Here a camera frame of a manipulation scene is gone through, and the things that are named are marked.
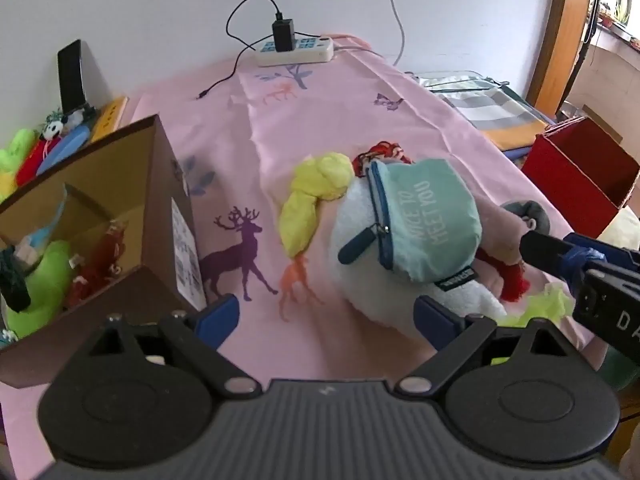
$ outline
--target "deer print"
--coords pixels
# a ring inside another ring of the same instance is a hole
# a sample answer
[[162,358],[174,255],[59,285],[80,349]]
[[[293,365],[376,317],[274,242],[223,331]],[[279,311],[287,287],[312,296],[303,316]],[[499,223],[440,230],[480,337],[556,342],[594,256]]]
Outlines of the deer print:
[[287,95],[291,95],[296,99],[298,98],[298,96],[293,93],[293,83],[291,81],[283,81],[279,85],[275,86],[275,90],[273,92],[269,92],[265,95],[262,98],[262,102],[267,104],[267,97],[273,97],[276,101],[280,101],[281,99],[278,95],[283,96],[285,101],[287,101]]
[[249,272],[254,273],[256,278],[264,283],[267,290],[271,294],[277,294],[278,291],[271,288],[267,280],[255,265],[255,258],[258,255],[258,240],[255,235],[262,231],[262,228],[254,223],[260,212],[255,209],[249,211],[245,208],[244,214],[236,207],[231,210],[227,216],[231,225],[223,224],[220,216],[214,220],[214,224],[226,231],[236,231],[242,235],[242,241],[239,244],[226,248],[222,251],[208,254],[200,261],[200,272],[202,274],[203,283],[209,282],[209,286],[217,297],[220,297],[218,291],[218,279],[223,272],[242,269],[242,290],[244,291],[244,300],[251,301],[246,291],[246,282],[249,279]]
[[297,303],[298,299],[293,294],[293,285],[296,282],[300,282],[302,288],[306,291],[306,300],[316,300],[319,304],[324,304],[320,298],[318,298],[314,291],[311,290],[309,284],[306,282],[306,268],[305,264],[308,262],[308,258],[303,254],[298,254],[293,258],[292,262],[284,269],[282,277],[280,279],[280,288],[282,290],[282,297],[280,298],[280,317],[283,321],[289,321],[284,315],[284,305],[287,301],[287,296],[293,303]]

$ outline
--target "green plush toy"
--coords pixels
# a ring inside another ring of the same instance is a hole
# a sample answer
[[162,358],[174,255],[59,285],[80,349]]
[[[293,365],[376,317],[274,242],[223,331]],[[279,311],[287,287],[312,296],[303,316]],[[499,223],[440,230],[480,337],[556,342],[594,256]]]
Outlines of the green plush toy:
[[30,306],[21,312],[6,310],[6,326],[18,338],[41,329],[62,311],[62,303],[74,277],[69,266],[70,253],[68,242],[50,243],[40,264],[26,277]]
[[0,171],[17,173],[37,140],[38,134],[34,130],[28,128],[18,130],[7,148],[0,150]]
[[574,313],[574,302],[564,293],[559,283],[547,283],[542,292],[527,299],[524,314],[506,316],[497,321],[498,325],[524,328],[535,317],[544,317],[558,325],[563,317]]

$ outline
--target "red box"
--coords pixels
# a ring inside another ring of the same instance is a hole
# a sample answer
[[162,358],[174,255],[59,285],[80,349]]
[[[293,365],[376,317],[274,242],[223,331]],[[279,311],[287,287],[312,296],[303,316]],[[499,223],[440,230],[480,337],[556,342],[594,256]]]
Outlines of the red box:
[[629,199],[640,166],[590,118],[538,135],[522,171],[577,232],[597,238]]

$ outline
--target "power strip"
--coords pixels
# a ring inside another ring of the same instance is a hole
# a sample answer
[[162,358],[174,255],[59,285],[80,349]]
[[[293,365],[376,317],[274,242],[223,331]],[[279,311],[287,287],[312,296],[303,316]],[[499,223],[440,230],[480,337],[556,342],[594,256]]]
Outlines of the power strip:
[[265,41],[256,47],[254,56],[258,66],[326,63],[334,56],[334,40],[331,38],[296,40],[295,48],[288,52],[277,52],[273,41]]

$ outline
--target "wooden door frame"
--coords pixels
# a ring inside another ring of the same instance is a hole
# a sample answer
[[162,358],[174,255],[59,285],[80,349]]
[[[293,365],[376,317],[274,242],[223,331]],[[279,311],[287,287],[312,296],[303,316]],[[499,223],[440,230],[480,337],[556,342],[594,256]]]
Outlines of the wooden door frame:
[[552,0],[527,101],[554,117],[582,43],[590,0]]

